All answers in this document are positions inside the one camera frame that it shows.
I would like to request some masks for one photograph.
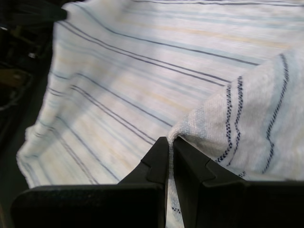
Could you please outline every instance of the towel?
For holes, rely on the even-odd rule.
[[[115,184],[165,135],[248,180],[301,178],[303,1],[90,0],[64,9],[43,106],[17,155],[31,188]],[[172,170],[167,227],[176,228]]]

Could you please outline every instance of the black machine part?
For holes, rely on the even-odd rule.
[[[303,182],[245,181],[181,138],[174,178],[185,228],[303,227]]]
[[[173,149],[185,228],[303,227],[303,182],[245,181],[181,138]],[[162,137],[117,185],[28,190],[11,207],[15,228],[164,228],[168,158]]]
[[[15,228],[164,228],[168,156],[168,142],[162,137],[117,185],[25,191],[11,207]]]

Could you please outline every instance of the white towel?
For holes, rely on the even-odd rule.
[[[300,178],[301,166],[296,167],[303,153],[299,146],[294,147],[299,159],[287,152],[302,143],[300,130],[290,127],[301,127],[292,122],[300,116],[290,117],[302,109],[283,110],[296,105],[288,93],[301,88],[302,55],[280,54],[303,41],[302,3],[67,4],[68,19],[54,28],[43,107],[17,157],[29,186],[117,183],[169,132],[170,143],[183,135],[224,167],[233,158],[228,168],[245,178]],[[285,65],[289,76],[280,102]],[[291,79],[294,74],[298,81]],[[258,99],[263,93],[264,100]],[[295,141],[286,143],[280,130],[291,131],[290,138],[294,133]],[[176,228],[182,222],[172,181],[167,227]]]

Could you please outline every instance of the cloth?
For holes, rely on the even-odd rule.
[[[301,144],[300,130],[287,127],[301,126],[302,109],[288,94],[301,88],[301,52],[288,50],[304,38],[302,3],[90,0],[65,5],[68,19],[54,26],[44,103],[17,155],[29,186],[117,183],[167,134],[170,144],[182,135],[224,167],[231,160],[228,168],[244,178],[301,178],[301,168],[296,175],[282,170],[299,165],[293,159],[302,156],[291,146]],[[286,111],[286,100],[298,107],[295,118]],[[281,127],[294,132],[297,143],[284,143]],[[167,227],[182,227],[172,169],[170,175]]]

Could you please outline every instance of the striped fabric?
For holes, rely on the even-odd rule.
[[[303,4],[90,0],[65,5],[68,19],[54,28],[44,103],[17,157],[29,186],[117,183],[165,135],[170,143],[184,136],[244,178],[281,176],[282,166],[274,166],[279,162],[274,137],[278,122],[284,122],[280,115],[291,115],[281,110],[292,99],[290,84],[294,89],[302,84],[300,73],[298,81],[291,79],[301,68],[291,67],[300,54],[280,54],[304,40]],[[265,98],[257,96],[263,88],[269,91]],[[257,99],[263,107],[255,108]],[[261,135],[247,151],[250,123]],[[260,145],[269,150],[247,154]],[[182,227],[172,171],[170,187],[167,227]]]

